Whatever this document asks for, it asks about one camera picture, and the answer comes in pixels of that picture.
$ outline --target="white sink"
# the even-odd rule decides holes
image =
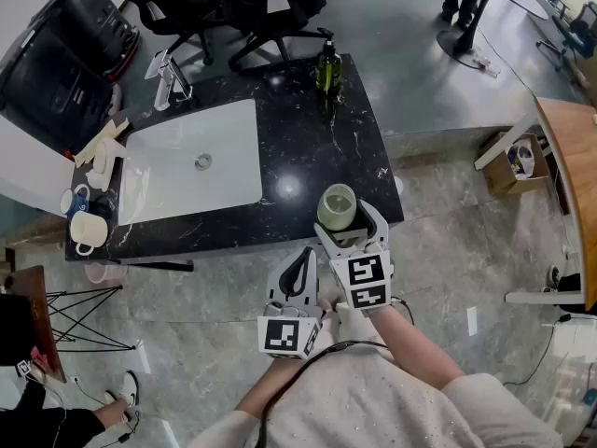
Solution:
[[[256,203],[263,195],[254,100],[151,126],[126,146],[120,226]]]

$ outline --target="glass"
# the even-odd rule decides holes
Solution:
[[[341,231],[351,225],[356,214],[354,191],[345,184],[326,189],[317,205],[317,219],[331,231]]]

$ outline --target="faucet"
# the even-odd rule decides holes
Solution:
[[[176,101],[189,100],[193,94],[193,87],[187,82],[178,64],[174,60],[170,49],[165,49],[156,53],[153,60],[149,64],[146,72],[146,79],[160,76],[160,85],[158,86],[158,94],[153,106],[158,111],[163,111],[170,107],[170,93],[182,92],[182,97]]]

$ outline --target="soap dispenser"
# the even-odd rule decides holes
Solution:
[[[338,94],[342,86],[342,58],[336,53],[334,34],[318,28],[327,37],[321,53],[317,56],[317,90],[325,96]]]

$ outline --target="office chair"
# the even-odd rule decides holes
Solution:
[[[563,13],[560,16],[553,15],[553,22],[563,35],[563,50],[558,50],[548,41],[538,41],[536,46],[544,46],[558,54],[558,62],[554,64],[556,71],[560,71],[564,65],[564,55],[568,48],[576,51],[580,56],[588,59],[593,56],[595,46],[597,46],[597,5],[595,2],[588,2],[582,7],[578,16],[567,25],[563,19]]]
[[[198,34],[203,47],[205,64],[212,64],[205,30],[225,25],[222,20],[206,19],[217,10],[214,0],[129,0],[139,7],[141,22],[156,35],[179,35],[168,48],[172,53],[193,35]]]
[[[222,0],[224,20],[249,35],[246,46],[229,58],[232,71],[241,68],[239,60],[261,47],[275,41],[285,61],[290,60],[283,41],[284,36],[326,38],[323,33],[303,31],[309,18],[323,8],[326,0],[288,0],[290,9],[268,13],[268,0]]]

